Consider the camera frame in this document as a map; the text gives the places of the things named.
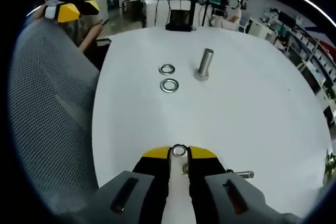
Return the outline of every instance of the chair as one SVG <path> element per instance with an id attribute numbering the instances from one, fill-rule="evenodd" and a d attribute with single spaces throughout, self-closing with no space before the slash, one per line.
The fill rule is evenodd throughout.
<path id="1" fill-rule="evenodd" d="M 9 116 L 23 167 L 54 213 L 86 205 L 98 189 L 91 146 L 99 71 L 53 21 L 20 34 L 9 74 Z"/>
<path id="2" fill-rule="evenodd" d="M 251 14 L 246 10 L 241 11 L 242 11 L 242 18 L 240 19 L 238 30 L 245 34 L 248 22 L 250 21 L 251 18 Z"/>

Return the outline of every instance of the metal washer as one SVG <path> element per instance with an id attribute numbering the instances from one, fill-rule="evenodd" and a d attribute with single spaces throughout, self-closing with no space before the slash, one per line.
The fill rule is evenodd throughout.
<path id="1" fill-rule="evenodd" d="M 171 64 L 164 64 L 159 67 L 159 72 L 164 76 L 169 76 L 170 74 L 173 74 L 175 72 L 175 67 Z"/>
<path id="2" fill-rule="evenodd" d="M 182 148 L 183 149 L 183 153 L 182 154 L 178 154 L 176 152 L 176 149 L 178 149 L 178 148 Z M 184 145 L 182 145 L 182 144 L 176 144 L 172 148 L 172 154 L 173 154 L 174 157 L 185 157 L 187 155 L 187 148 Z"/>
<path id="3" fill-rule="evenodd" d="M 165 85 L 167 83 L 173 83 L 174 84 L 174 88 L 172 89 L 168 89 L 165 87 Z M 163 81 L 161 81 L 160 83 L 160 88 L 163 92 L 166 92 L 166 93 L 174 93 L 176 90 L 178 90 L 179 88 L 179 85 L 178 85 L 178 82 L 174 79 L 164 79 Z"/>

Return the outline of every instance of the gray mesh fabric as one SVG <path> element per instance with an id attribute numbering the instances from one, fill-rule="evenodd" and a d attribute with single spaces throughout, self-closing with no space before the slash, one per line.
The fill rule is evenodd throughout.
<path id="1" fill-rule="evenodd" d="M 9 114 L 27 174 L 54 212 L 77 210 L 98 189 L 91 120 L 99 71 L 52 20 L 18 38 Z"/>

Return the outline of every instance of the metal cylinder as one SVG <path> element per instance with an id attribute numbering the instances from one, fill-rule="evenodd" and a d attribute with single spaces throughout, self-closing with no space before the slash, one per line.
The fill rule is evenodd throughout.
<path id="1" fill-rule="evenodd" d="M 242 178 L 253 178 L 254 177 L 254 172 L 252 170 L 247 170 L 245 172 L 236 172 L 233 174 L 237 174 L 241 176 Z"/>
<path id="2" fill-rule="evenodd" d="M 206 81 L 209 78 L 209 67 L 214 51 L 206 48 L 199 68 L 195 71 L 195 78 L 199 81 Z"/>

